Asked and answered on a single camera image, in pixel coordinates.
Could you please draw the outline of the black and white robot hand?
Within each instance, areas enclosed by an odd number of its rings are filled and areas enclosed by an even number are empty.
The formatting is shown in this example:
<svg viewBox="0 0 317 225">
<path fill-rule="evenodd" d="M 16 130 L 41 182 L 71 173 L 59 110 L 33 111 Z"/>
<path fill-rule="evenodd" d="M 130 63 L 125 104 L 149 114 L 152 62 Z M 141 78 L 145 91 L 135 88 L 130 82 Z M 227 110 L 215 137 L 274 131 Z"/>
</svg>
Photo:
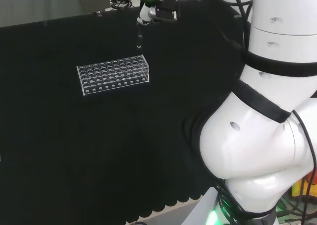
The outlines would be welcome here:
<svg viewBox="0 0 317 225">
<path fill-rule="evenodd" d="M 179 17 L 180 0 L 139 0 L 137 22 L 146 26 L 152 22 L 175 21 Z"/>
</svg>

